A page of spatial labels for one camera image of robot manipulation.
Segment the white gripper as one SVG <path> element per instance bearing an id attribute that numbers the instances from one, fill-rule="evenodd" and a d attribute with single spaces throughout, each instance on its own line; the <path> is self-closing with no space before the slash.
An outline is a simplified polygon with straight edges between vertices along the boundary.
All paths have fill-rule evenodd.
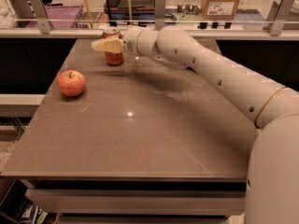
<path id="1" fill-rule="evenodd" d="M 92 48 L 95 51 L 121 53 L 124 50 L 135 56 L 142 56 L 142 45 L 144 42 L 144 29 L 133 27 L 128 29 L 122 37 L 122 40 L 116 36 L 110 36 L 92 42 Z"/>

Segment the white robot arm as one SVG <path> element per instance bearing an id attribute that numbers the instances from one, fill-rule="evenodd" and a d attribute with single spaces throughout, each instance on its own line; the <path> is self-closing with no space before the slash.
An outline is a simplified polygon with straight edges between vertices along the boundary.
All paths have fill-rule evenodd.
<path id="1" fill-rule="evenodd" d="M 249 157 L 246 224 L 299 224 L 299 93 L 200 45 L 175 25 L 132 27 L 92 42 L 95 51 L 190 67 L 251 120 L 259 133 Z"/>

